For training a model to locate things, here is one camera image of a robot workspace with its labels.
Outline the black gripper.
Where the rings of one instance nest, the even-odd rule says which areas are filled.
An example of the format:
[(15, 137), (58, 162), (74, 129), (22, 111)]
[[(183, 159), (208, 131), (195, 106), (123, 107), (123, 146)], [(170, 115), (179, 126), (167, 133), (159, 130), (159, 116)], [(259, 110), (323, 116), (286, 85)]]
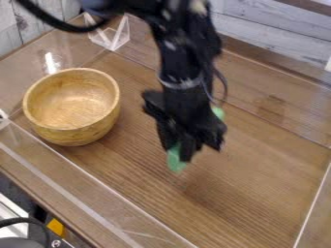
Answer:
[(216, 151), (223, 149), (228, 127), (214, 114), (212, 93), (214, 87), (207, 83), (190, 89), (148, 89), (142, 94), (144, 112), (156, 121), (162, 147), (166, 151), (178, 149), (179, 160), (186, 163), (203, 145)]

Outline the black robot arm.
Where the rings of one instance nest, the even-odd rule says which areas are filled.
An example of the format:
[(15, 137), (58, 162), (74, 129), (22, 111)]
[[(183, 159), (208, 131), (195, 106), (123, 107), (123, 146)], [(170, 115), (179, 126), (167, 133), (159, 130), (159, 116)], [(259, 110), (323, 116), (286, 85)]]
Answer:
[(159, 91), (143, 93), (144, 112), (155, 118), (164, 150), (179, 149), (190, 162), (203, 146), (220, 149), (227, 125), (211, 109), (215, 59), (223, 42), (208, 0), (79, 0), (83, 10), (108, 19), (130, 14), (150, 27), (159, 49)]

